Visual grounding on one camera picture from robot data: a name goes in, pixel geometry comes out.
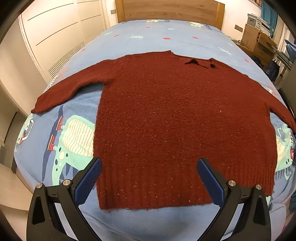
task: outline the red sweater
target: red sweater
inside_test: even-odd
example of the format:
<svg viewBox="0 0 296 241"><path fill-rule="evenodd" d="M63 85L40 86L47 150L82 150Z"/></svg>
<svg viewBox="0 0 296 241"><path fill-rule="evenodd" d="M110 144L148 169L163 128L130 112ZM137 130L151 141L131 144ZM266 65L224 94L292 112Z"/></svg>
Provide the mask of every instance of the red sweater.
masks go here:
<svg viewBox="0 0 296 241"><path fill-rule="evenodd" d="M258 82L214 59L170 51L90 66L42 94L32 113L104 83L94 134L101 209L210 203L196 163L206 157L228 180L271 195L277 163L270 112L295 132L287 108Z"/></svg>

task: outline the blue curtain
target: blue curtain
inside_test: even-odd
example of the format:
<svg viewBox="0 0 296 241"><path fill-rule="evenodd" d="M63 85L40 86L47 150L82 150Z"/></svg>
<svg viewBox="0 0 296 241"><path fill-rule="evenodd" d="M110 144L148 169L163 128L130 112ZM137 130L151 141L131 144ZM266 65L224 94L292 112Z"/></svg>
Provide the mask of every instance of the blue curtain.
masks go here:
<svg viewBox="0 0 296 241"><path fill-rule="evenodd" d="M270 37L272 37L276 29L278 15L265 1L262 1L261 18L270 25Z"/></svg>

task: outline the metal screw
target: metal screw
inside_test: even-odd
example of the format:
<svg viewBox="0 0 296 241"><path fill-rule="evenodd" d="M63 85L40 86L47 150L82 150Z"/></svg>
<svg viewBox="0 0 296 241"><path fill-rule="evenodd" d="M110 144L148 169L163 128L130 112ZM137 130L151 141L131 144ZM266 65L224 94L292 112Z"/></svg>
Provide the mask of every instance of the metal screw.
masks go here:
<svg viewBox="0 0 296 241"><path fill-rule="evenodd" d="M228 181L228 184L232 187L234 187L236 185L235 181L233 181L233 180Z"/></svg>
<svg viewBox="0 0 296 241"><path fill-rule="evenodd" d="M68 186L70 183L71 183L71 181L69 179L66 179L63 181L64 186Z"/></svg>
<svg viewBox="0 0 296 241"><path fill-rule="evenodd" d="M258 190L261 190L261 189L262 189L262 187L261 187L259 184L256 185L256 188L257 188Z"/></svg>
<svg viewBox="0 0 296 241"><path fill-rule="evenodd" d="M43 185L42 183L37 183L36 187L37 187L37 188L41 188L42 185Z"/></svg>

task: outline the blue gripper pad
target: blue gripper pad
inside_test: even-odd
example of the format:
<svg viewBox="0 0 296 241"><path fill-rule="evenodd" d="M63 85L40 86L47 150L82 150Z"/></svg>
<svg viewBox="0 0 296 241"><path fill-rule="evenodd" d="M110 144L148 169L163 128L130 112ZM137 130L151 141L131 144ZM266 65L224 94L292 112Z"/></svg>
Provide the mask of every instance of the blue gripper pad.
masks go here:
<svg viewBox="0 0 296 241"><path fill-rule="evenodd" d="M101 172L102 161L98 158L75 189L74 202L77 206L85 203Z"/></svg>
<svg viewBox="0 0 296 241"><path fill-rule="evenodd" d="M219 184L218 180L215 178L214 174L205 164L202 159L197 162L197 172L207 189L213 203L222 207L224 205L224 190Z"/></svg>

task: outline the sweater sleeve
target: sweater sleeve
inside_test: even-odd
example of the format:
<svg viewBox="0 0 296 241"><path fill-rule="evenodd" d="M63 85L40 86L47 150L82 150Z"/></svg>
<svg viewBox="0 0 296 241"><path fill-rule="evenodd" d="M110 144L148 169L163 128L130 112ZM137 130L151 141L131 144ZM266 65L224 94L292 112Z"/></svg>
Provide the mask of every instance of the sweater sleeve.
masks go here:
<svg viewBox="0 0 296 241"><path fill-rule="evenodd" d="M104 60L58 82L38 97L31 111L41 114L70 100L76 92L92 83L111 83L128 61L128 56L115 60Z"/></svg>
<svg viewBox="0 0 296 241"><path fill-rule="evenodd" d="M284 123L288 125L289 128L296 133L296 124L293 116L276 97L270 94L268 91L264 91L264 97L269 105L270 112L276 114Z"/></svg>

